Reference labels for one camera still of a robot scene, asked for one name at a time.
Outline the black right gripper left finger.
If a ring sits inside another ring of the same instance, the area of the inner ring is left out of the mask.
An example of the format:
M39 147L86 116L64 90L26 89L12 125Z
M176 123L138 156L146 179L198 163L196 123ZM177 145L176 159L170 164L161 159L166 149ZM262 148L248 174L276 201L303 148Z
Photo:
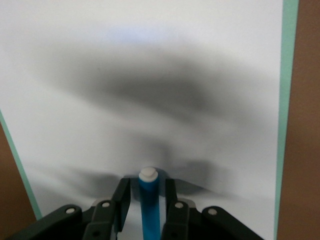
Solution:
M95 201L83 211L64 205L7 237L8 240L116 240L131 203L131 180L122 178L110 199Z

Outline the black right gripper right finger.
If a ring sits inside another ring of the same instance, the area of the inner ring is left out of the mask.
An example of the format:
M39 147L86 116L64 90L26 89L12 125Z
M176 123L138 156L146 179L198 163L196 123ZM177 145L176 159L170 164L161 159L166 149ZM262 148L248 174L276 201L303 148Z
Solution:
M166 220L162 240L261 240L262 237L218 206L201 212L189 199L177 197L176 181L165 180Z

